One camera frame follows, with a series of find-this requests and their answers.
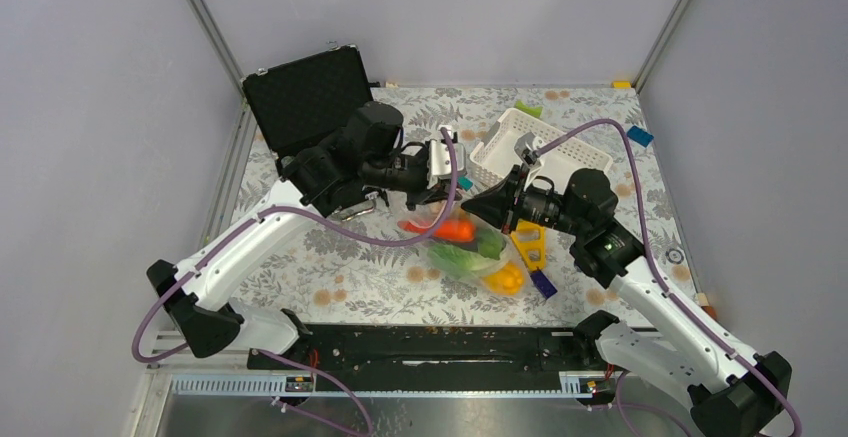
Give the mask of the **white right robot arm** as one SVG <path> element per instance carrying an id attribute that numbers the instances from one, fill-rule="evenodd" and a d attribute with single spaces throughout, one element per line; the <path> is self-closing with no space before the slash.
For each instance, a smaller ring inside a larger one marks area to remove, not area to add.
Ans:
<path id="1" fill-rule="evenodd" d="M 528 182 L 514 166 L 464 211 L 509 233 L 521 221 L 574 236 L 576 267 L 645 317 L 665 342 L 642 340 L 625 322 L 597 311 L 575 328 L 575 359 L 636 373 L 688 407 L 705 436 L 756 436 L 789 409 L 790 364 L 778 352 L 741 342 L 657 267 L 649 249 L 614 216 L 618 204 L 601 170 L 575 171 L 563 192 Z"/>

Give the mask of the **yellow bell pepper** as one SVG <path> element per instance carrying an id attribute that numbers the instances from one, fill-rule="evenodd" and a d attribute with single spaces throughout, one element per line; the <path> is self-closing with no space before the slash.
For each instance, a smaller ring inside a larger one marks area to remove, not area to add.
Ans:
<path id="1" fill-rule="evenodd" d="M 508 261 L 497 271 L 483 277 L 482 282 L 490 292 L 513 296 L 524 288 L 524 271 L 515 263 Z"/>

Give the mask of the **green lettuce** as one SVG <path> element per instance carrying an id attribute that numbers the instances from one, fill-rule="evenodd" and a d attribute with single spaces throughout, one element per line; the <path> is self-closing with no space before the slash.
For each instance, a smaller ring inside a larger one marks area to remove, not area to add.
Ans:
<path id="1" fill-rule="evenodd" d="M 482 279 L 502 269 L 508 262 L 505 257 L 491 259 L 451 244 L 436 243 L 427 249 L 433 267 L 457 279 Z"/>

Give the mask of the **orange carrot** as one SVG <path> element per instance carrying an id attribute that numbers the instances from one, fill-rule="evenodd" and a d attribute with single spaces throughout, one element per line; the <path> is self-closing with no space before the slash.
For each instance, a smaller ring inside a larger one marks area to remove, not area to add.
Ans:
<path id="1" fill-rule="evenodd" d="M 416 224 L 409 220 L 398 222 L 401 230 L 419 235 L 428 234 L 432 238 L 452 243 L 470 243 L 475 239 L 476 228 L 468 220 L 448 219 L 439 225 L 429 227 Z"/>

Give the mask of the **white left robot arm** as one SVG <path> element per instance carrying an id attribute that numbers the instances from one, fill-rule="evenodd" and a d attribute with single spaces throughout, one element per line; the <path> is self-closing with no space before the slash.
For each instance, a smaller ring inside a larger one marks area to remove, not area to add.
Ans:
<path id="1" fill-rule="evenodd" d="M 288 368 L 309 358 L 306 329 L 290 311 L 270 311 L 241 302 L 241 283 L 277 249 L 314 224 L 348 239 L 380 247 L 406 247 L 431 236 L 458 199 L 466 152 L 449 126 L 427 142 L 403 141 L 403 116 L 387 104 L 369 102 L 317 145 L 283 164 L 269 191 L 235 224 L 176 264 L 154 262 L 146 275 L 158 295 L 133 337 L 134 358 L 155 363 L 165 351 L 145 356 L 140 341 L 152 317 L 164 310 L 189 350 L 199 359 L 231 347 L 271 351 Z M 443 202 L 436 221 L 422 234 L 387 240 L 357 234 L 331 216 L 387 192 L 406 196 L 406 205 Z"/>

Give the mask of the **green cucumber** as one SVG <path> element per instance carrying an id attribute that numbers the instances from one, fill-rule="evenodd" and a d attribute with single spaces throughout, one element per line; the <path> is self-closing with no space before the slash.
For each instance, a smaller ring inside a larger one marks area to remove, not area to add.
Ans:
<path id="1" fill-rule="evenodd" d="M 483 258 L 500 260 L 505 248 L 504 235 L 491 228 L 480 228 L 475 233 L 477 253 Z"/>

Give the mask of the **clear zip top bag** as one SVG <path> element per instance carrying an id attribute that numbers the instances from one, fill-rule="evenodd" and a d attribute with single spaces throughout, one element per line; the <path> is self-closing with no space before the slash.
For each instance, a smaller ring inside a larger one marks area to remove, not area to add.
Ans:
<path id="1" fill-rule="evenodd" d="M 426 204 L 424 206 L 417 208 L 414 211 L 407 211 L 404 214 L 402 214 L 402 216 L 397 221 L 397 227 L 398 227 L 398 222 L 401 221 L 401 220 L 409 220 L 409 221 L 412 221 L 416 224 L 427 226 L 427 227 L 429 227 L 431 225 L 438 225 L 436 223 L 436 220 L 441 215 L 441 213 L 444 209 L 445 209 L 445 204 L 443 202 L 437 202 L 437 203 Z M 446 218 L 446 220 L 448 220 L 448 219 L 468 220 L 475 226 L 476 231 L 480 228 L 494 229 L 492 226 L 483 222 L 479 218 L 474 217 L 474 216 L 470 215 L 469 213 L 463 211 L 458 204 L 455 204 L 452 207 L 452 210 L 448 214 L 448 217 Z M 410 233 L 410 232 L 407 232 L 407 231 L 404 231 L 404 230 L 401 230 L 401 231 L 405 232 L 406 234 L 408 234 L 410 236 L 419 235 L 419 234 Z M 522 289 L 522 291 L 524 291 L 526 283 L 527 283 L 526 271 L 517 262 L 517 252 L 515 251 L 513 245 L 507 241 L 507 238 L 506 238 L 505 235 L 504 235 L 504 241 L 505 241 L 505 248 L 502 252 L 501 257 L 505 257 L 508 261 L 515 263 L 517 266 L 519 266 L 524 271 L 525 285 L 524 285 L 524 288 Z M 470 243 L 452 243 L 452 242 L 448 242 L 448 241 L 445 241 L 445 240 L 429 237 L 424 242 L 424 247 L 426 249 L 426 258 L 427 259 L 428 259 L 428 257 L 427 257 L 428 247 L 430 245 L 436 244 L 436 243 L 451 244 L 451 245 L 455 245 L 457 247 L 460 247 L 460 248 L 468 250 L 468 251 L 477 252 L 477 246 L 476 246 L 476 243 L 475 243 L 475 239 Z M 484 286 L 482 279 L 457 279 L 457 278 L 454 278 L 454 279 L 456 279 L 456 280 L 458 280 L 458 281 L 460 281 L 464 284 L 474 285 L 476 287 L 479 287 L 481 289 L 484 289 L 484 290 L 490 292 Z M 522 293 L 522 291 L 520 293 L 516 294 L 516 295 L 508 296 L 508 297 L 516 297 L 516 296 L 520 295 Z"/>

